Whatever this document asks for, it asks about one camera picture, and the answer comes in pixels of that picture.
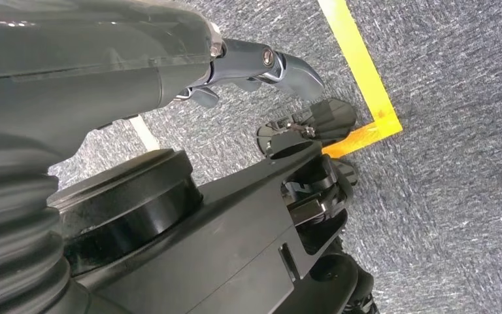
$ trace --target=orange tape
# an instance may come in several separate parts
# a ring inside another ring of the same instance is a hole
[[[332,158],[339,158],[399,133],[403,127],[345,0],[318,2],[374,120],[322,150]]]

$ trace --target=screw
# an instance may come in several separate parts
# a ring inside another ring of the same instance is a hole
[[[272,67],[274,65],[274,52],[270,48],[265,48],[263,50],[263,64],[266,67]]]

